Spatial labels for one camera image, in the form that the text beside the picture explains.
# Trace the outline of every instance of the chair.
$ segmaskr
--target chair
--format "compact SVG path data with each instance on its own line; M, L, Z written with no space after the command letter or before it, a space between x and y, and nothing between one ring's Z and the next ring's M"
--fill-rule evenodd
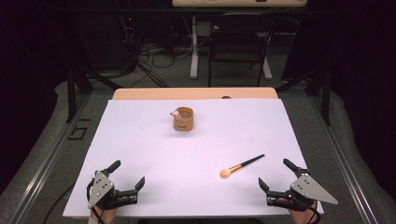
M212 78L219 78L212 77L212 62L250 63L249 69L259 63L257 86L260 86L265 54L274 30L274 21L264 13L228 12L216 17L210 24L208 87L212 85Z

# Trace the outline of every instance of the white table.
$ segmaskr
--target white table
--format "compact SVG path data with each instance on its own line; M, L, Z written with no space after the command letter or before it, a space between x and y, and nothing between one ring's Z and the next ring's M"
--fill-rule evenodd
M233 99L219 99L224 95ZM190 132L173 129L169 113L180 106L194 110ZM265 157L230 177L219 176L220 170L260 154ZM116 160L121 166L109 176L116 189L132 189L146 178L138 204L120 208L119 217L286 215L286 209L266 205L258 185L260 177L271 190L289 189L296 177L284 158L305 167L274 89L120 89L108 102L64 216L90 214L86 187L93 172Z
M305 7L307 0L173 0L174 7ZM199 50L197 45L197 20L192 17L192 58L190 78L198 78ZM263 71L265 78L272 79L267 59L264 61Z

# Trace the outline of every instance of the pen holder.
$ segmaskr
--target pen holder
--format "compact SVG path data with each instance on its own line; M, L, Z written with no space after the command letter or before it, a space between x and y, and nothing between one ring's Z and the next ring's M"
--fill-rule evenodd
M171 113L174 117L174 128L175 130L188 132L192 130L194 123L194 111L188 107L179 107Z

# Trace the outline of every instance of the makeup brush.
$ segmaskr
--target makeup brush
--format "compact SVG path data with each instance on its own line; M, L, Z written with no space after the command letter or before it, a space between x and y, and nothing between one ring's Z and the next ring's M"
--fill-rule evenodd
M237 169L239 169L239 168L241 168L241 167L244 167L244 166L246 166L246 165L248 165L248 164L250 164L250 163L252 163L252 162L258 160L259 158L261 158L261 157L263 157L263 156L264 156L264 154L261 154L261 155L258 156L258 157L255 157L255 158L250 159L250 160L248 160L248 161L244 161L244 162L242 162L241 164L237 164L237 165L235 165L235 166L233 166L233 167L231 167L231 168L229 168L229 169L222 170L222 171L220 172L220 176L223 177L223 178L226 178L226 177L228 177L232 172L234 172L235 170L237 170Z

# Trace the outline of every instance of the small container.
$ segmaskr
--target small container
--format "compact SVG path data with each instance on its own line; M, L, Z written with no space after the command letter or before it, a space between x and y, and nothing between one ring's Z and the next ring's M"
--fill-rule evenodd
M182 132L191 131L194 123L194 111L184 106L179 107L176 111L178 111L180 117L174 119L174 128Z

